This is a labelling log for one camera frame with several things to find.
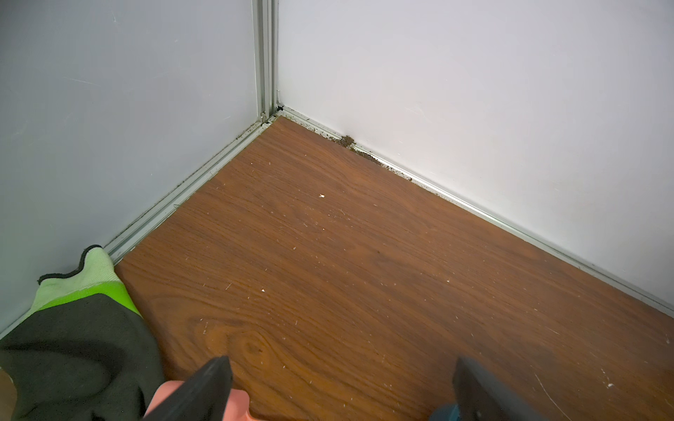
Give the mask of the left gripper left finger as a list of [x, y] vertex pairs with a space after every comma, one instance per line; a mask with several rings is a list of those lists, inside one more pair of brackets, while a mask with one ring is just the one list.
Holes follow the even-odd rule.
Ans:
[[213, 358], [187, 381], [162, 384], [142, 420], [214, 420], [225, 417], [233, 386], [229, 358]]

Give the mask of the teal plastic storage box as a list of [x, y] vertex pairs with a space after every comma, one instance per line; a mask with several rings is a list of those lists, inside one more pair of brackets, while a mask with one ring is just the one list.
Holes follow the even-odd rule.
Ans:
[[428, 418], [428, 421], [460, 421], [460, 410], [458, 405], [442, 405], [437, 408]]

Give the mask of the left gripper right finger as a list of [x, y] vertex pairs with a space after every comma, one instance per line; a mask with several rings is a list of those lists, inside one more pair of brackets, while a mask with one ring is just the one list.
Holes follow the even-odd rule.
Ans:
[[472, 358], [458, 358], [453, 386], [461, 420], [546, 420]]

